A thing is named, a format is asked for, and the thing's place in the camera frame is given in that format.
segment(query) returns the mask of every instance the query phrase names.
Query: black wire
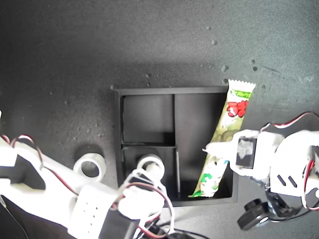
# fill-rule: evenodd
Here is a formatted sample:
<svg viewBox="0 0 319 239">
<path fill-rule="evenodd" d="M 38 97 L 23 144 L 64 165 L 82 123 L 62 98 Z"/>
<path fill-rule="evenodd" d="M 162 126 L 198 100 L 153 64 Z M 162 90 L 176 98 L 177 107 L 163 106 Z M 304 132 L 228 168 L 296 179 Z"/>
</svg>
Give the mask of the black wire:
<svg viewBox="0 0 319 239">
<path fill-rule="evenodd" d="M 319 201 L 314 205 L 314 207 L 317 207 L 319 205 Z M 283 219 L 272 219 L 272 218 L 269 218 L 270 221 L 274 222 L 274 223 L 280 223 L 280 222 L 287 222 L 287 221 L 291 221 L 291 220 L 294 220 L 294 219 L 297 219 L 297 218 L 301 218 L 302 216 L 305 216 L 306 214 L 312 212 L 312 210 L 308 210 L 300 215 L 297 215 L 295 217 L 289 217 L 289 218 L 283 218 Z"/>
<path fill-rule="evenodd" d="M 181 230 L 181 229 L 176 229 L 174 228 L 175 231 L 178 231 L 178 232 L 182 232 L 182 233 L 187 233 L 187 234 L 191 234 L 191 235 L 194 235 L 194 236 L 198 236 L 198 237 L 201 237 L 201 238 L 204 238 L 204 239 L 210 239 L 202 234 L 199 234 L 199 233 L 194 233 L 194 232 L 189 232 L 189 231 L 185 231 L 185 230 Z"/>
</svg>

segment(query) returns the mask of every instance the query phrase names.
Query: black surface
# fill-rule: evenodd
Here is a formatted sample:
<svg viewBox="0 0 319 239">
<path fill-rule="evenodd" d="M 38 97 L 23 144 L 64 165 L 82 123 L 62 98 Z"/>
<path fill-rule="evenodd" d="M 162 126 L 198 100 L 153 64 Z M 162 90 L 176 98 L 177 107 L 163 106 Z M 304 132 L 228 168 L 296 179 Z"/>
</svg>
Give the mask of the black surface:
<svg viewBox="0 0 319 239">
<path fill-rule="evenodd" d="M 119 211 L 110 210 L 103 222 L 99 239 L 132 239 L 140 220 L 124 217 Z"/>
<path fill-rule="evenodd" d="M 98 146 L 108 159 L 104 182 L 116 187 L 111 86 L 251 81 L 257 86 L 243 122 L 249 129 L 318 113 L 318 10 L 317 0 L 2 0 L 0 133 L 28 133 L 70 168 L 81 146 Z M 229 66 L 225 72 L 223 65 Z M 303 119 L 292 130 L 318 126 Z M 318 237 L 316 213 L 241 232 L 236 219 L 243 205 L 263 194 L 240 177 L 237 204 L 177 208 L 176 227 L 211 238 Z M 71 238 L 61 226 L 14 212 L 30 239 Z M 1 217 L 0 232 L 17 238 L 18 229 L 2 211 Z M 163 219 L 169 219 L 165 211 Z"/>
<path fill-rule="evenodd" d="M 236 202 L 238 175 L 229 167 L 214 197 L 189 197 L 201 175 L 206 159 L 202 149 L 214 134 L 226 91 L 226 87 L 116 90 L 118 184 L 142 156 L 155 154 L 165 165 L 162 182 L 174 206 Z"/>
</svg>

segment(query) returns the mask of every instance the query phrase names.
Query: candy bar wrapper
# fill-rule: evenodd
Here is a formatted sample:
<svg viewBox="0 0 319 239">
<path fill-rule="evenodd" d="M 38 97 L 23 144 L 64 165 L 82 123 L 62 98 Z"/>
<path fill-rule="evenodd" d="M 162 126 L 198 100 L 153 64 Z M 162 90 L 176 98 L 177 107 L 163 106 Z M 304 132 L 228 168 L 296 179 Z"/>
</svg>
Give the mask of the candy bar wrapper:
<svg viewBox="0 0 319 239">
<path fill-rule="evenodd" d="M 211 142 L 231 141 L 233 135 L 240 130 L 248 100 L 255 84 L 228 80 L 227 99 Z M 208 154 L 203 171 L 193 195 L 189 197 L 213 197 L 226 170 L 228 161 L 219 160 Z"/>
</svg>

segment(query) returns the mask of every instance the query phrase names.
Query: black box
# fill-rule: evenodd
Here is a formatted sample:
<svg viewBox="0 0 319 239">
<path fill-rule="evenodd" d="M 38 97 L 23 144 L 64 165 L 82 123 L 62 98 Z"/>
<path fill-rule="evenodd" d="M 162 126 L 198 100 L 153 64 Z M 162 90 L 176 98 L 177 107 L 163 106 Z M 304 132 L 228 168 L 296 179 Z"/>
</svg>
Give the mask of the black box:
<svg viewBox="0 0 319 239">
<path fill-rule="evenodd" d="M 162 183 L 174 206 L 237 201 L 238 175 L 227 167 L 214 197 L 189 198 L 225 104 L 228 87 L 115 90 L 115 147 L 119 186 L 145 154 L 165 165 Z"/>
</svg>

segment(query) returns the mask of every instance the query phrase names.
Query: speckled surface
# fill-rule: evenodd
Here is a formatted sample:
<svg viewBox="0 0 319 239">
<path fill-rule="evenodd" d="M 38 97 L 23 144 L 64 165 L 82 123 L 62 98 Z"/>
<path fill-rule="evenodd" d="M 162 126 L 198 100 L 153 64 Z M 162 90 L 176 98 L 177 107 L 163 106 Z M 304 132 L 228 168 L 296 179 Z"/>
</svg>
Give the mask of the speckled surface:
<svg viewBox="0 0 319 239">
<path fill-rule="evenodd" d="M 318 11 L 318 0 L 2 0 L 0 132 L 32 135 L 68 167 L 82 146 L 102 150 L 104 182 L 116 186 L 110 88 L 251 81 L 257 86 L 243 123 L 251 129 L 319 112 Z M 243 205 L 262 195 L 240 178 L 238 203 L 177 208 L 177 217 L 188 216 L 176 227 L 212 239 L 318 238 L 316 214 L 241 232 Z M 71 238 L 12 210 L 30 239 Z M 8 222 L 1 233 L 18 238 Z"/>
</svg>

